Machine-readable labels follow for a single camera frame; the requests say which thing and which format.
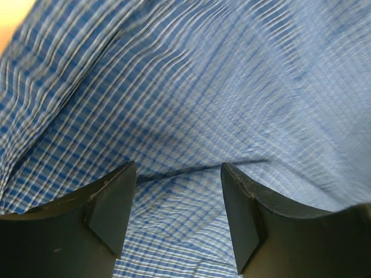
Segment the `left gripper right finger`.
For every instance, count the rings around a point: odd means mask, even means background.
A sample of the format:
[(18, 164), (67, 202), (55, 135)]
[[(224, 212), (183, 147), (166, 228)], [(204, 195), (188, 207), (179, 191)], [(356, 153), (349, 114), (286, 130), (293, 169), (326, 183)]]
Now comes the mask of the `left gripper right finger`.
[(369, 277), (370, 204), (337, 212), (292, 200), (230, 163), (221, 184), (243, 277)]

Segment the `blue checkered long sleeve shirt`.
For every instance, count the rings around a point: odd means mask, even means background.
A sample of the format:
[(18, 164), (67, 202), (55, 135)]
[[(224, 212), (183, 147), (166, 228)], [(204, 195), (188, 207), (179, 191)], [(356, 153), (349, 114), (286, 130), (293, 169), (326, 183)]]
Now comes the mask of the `blue checkered long sleeve shirt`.
[(370, 202), (369, 1), (33, 1), (1, 54), (1, 213), (135, 161), (114, 277), (237, 277), (220, 166)]

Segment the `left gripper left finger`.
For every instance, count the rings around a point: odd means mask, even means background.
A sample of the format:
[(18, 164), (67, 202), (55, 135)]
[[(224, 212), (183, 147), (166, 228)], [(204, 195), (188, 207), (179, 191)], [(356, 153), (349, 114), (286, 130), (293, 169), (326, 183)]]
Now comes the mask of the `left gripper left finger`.
[(22, 214), (1, 216), (2, 277), (111, 277), (136, 188), (128, 162)]

